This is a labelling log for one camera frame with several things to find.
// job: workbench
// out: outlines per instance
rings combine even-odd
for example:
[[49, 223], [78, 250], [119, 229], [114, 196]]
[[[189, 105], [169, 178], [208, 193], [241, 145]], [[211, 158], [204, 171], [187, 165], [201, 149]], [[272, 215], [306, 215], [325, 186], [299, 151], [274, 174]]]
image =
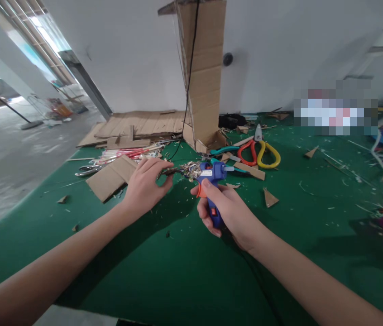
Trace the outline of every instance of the workbench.
[[[271, 231], [383, 310], [383, 232], [362, 209], [383, 205], [383, 171], [369, 166], [375, 161], [367, 150], [347, 140], [367, 148], [373, 141], [310, 136], [290, 118], [264, 123], [277, 125], [264, 131], [264, 140], [281, 154], [279, 170], [266, 170], [265, 181], [233, 173], [226, 181], [241, 183], [237, 192]], [[228, 134], [233, 143], [247, 136]], [[374, 187], [329, 165], [320, 151], [304, 157], [318, 145]], [[167, 157], [176, 146], [175, 166], [198, 160], [184, 142], [167, 146]], [[100, 153], [82, 148], [73, 158]], [[84, 164], [65, 162], [0, 222], [0, 282], [72, 236], [75, 224], [84, 228], [122, 200], [116, 194], [102, 204], [85, 182], [75, 183]], [[229, 237], [207, 231], [190, 195], [193, 186], [177, 173], [173, 189], [106, 246], [57, 304], [154, 325], [275, 325], [270, 301], [285, 325], [315, 324]], [[266, 208], [263, 187], [280, 200], [276, 205]], [[65, 204], [56, 203], [65, 195]]]

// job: scissors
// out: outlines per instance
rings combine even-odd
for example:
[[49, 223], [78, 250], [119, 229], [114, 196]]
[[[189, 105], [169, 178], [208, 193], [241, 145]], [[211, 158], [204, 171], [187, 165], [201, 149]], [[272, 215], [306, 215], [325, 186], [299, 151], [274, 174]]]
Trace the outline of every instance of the scissors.
[[[256, 156], [256, 151], [255, 151], [255, 144], [260, 143], [261, 144], [261, 150], [259, 151], [258, 157]], [[252, 151], [252, 158], [253, 161], [249, 162], [246, 161], [242, 156], [241, 152], [245, 150], [246, 148], [250, 147], [250, 150]], [[263, 155], [265, 149], [268, 148], [270, 152], [272, 152], [276, 158], [275, 162], [273, 164], [264, 164], [262, 162]], [[255, 137], [251, 139], [249, 142], [245, 143], [243, 146], [241, 146], [238, 150], [237, 156], [240, 158], [241, 162], [243, 164], [249, 165], [249, 166], [255, 166], [259, 165], [262, 168], [275, 168], [277, 167], [280, 162], [281, 162], [281, 155], [279, 155], [278, 151], [275, 150], [273, 146], [271, 146], [269, 143], [265, 143], [263, 140], [263, 130], [261, 129], [261, 125], [258, 124], [256, 126], [256, 131], [255, 131]]]

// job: power cord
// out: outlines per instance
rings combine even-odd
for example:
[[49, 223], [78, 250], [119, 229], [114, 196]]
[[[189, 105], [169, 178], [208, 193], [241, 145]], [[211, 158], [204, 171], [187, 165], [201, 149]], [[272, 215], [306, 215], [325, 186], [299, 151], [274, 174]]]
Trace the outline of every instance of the power cord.
[[181, 140], [179, 141], [179, 144], [177, 146], [177, 150], [171, 157], [169, 157], [168, 161], [172, 161], [172, 158], [175, 156], [175, 154], [178, 152], [178, 149], [181, 145], [181, 142], [184, 140], [184, 125], [186, 124], [186, 117], [187, 117], [187, 109], [188, 109], [188, 100], [189, 100], [189, 91], [190, 91], [190, 78], [192, 76], [192, 64], [193, 64], [193, 54], [195, 52], [195, 42], [196, 42], [196, 31], [197, 31], [197, 17], [199, 15], [199, 4], [200, 0], [197, 0], [197, 6], [196, 6], [196, 16], [195, 16], [195, 31], [193, 34], [193, 44], [191, 46], [191, 58], [190, 58], [190, 73], [188, 74], [188, 83], [187, 83], [187, 94], [186, 94], [186, 111], [184, 112], [184, 121], [182, 122], [182, 131], [181, 131]]

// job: gray floor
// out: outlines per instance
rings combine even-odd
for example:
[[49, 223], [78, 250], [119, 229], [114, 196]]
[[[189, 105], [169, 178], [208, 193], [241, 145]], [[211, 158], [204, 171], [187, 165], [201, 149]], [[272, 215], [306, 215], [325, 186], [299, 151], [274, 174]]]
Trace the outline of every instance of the gray floor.
[[[72, 115], [72, 121], [25, 131], [19, 128], [24, 123], [19, 116], [0, 108], [0, 220], [75, 152], [96, 122], [105, 121], [87, 96], [83, 102], [89, 112]], [[11, 106], [29, 120], [41, 118], [22, 98]]]

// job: black cable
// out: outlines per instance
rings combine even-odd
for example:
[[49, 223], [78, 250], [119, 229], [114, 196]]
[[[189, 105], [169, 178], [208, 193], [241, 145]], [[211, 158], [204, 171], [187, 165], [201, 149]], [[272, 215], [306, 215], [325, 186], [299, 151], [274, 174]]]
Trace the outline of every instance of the black cable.
[[189, 100], [189, 91], [190, 91], [190, 78], [192, 76], [192, 64], [193, 64], [193, 54], [195, 52], [195, 42], [196, 42], [196, 31], [197, 31], [197, 17], [199, 15], [199, 4], [200, 0], [197, 0], [197, 6], [196, 6], [196, 16], [195, 16], [195, 32], [193, 34], [193, 44], [191, 46], [191, 58], [190, 58], [190, 73], [188, 74], [188, 84], [187, 84], [187, 94], [186, 94], [186, 111], [184, 112], [184, 121], [182, 122], [182, 131], [181, 131], [181, 140], [179, 141], [179, 144], [177, 146], [177, 150], [171, 157], [169, 157], [168, 161], [171, 161], [172, 158], [175, 156], [175, 154], [178, 152], [179, 147], [181, 146], [181, 142], [184, 140], [184, 125], [186, 124], [186, 117], [187, 117], [187, 109], [188, 109], [188, 100]]
[[249, 262], [248, 257], [246, 257], [245, 253], [242, 250], [239, 249], [239, 252], [241, 256], [243, 257], [243, 259], [246, 261], [247, 265], [249, 266], [250, 271], [254, 275], [255, 281], [256, 283], [258, 283], [261, 293], [264, 295], [265, 300], [267, 301], [268, 306], [270, 307], [270, 310], [272, 311], [274, 318], [276, 319], [276, 322], [278, 323], [279, 326], [283, 326], [284, 323], [283, 323], [282, 316], [279, 313], [278, 309], [276, 308], [276, 304], [274, 303], [273, 298], [267, 293], [267, 291], [265, 290], [264, 286], [261, 283], [261, 280], [259, 277], [259, 267], [256, 265], [253, 266], [254, 261]]

